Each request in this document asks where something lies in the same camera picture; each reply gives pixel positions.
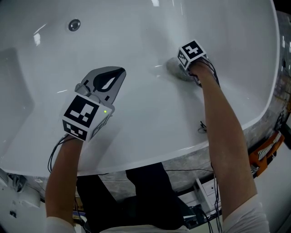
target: forearm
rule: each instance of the forearm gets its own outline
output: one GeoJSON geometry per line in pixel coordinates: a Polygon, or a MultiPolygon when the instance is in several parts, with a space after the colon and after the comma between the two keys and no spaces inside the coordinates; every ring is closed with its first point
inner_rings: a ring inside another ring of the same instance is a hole
{"type": "Polygon", "coordinates": [[[58,217],[73,223],[72,211],[82,145],[83,142],[78,139],[62,144],[46,186],[47,217],[58,217]]]}
{"type": "Polygon", "coordinates": [[[211,163],[220,188],[223,218],[256,194],[244,134],[230,104],[208,71],[203,88],[211,163]]]}

